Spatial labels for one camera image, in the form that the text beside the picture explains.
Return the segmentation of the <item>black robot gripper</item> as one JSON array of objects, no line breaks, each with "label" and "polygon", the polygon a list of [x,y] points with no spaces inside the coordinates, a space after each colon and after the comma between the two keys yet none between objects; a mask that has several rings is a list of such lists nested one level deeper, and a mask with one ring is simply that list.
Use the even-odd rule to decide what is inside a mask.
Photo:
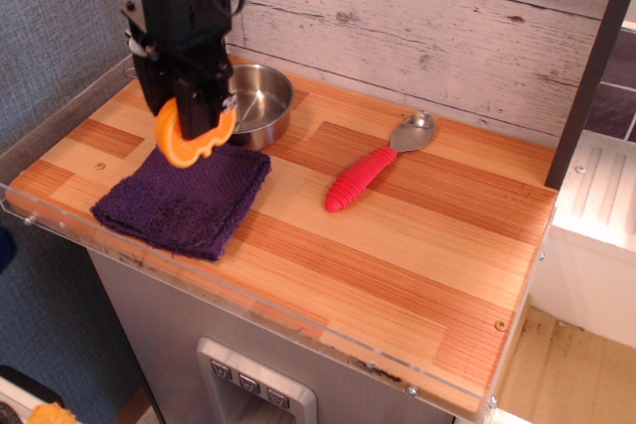
[{"label": "black robot gripper", "polygon": [[182,135],[194,140],[235,106],[225,35],[232,0],[141,0],[123,9],[145,101],[153,114],[176,97]]}]

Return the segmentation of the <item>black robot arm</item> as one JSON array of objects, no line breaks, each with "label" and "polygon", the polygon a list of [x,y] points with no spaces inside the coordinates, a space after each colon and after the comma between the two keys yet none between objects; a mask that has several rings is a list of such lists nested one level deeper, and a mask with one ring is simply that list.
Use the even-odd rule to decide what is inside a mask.
[{"label": "black robot arm", "polygon": [[159,113],[175,100],[185,139],[218,127],[233,73],[225,37],[243,0],[139,0],[122,12],[146,102]]}]

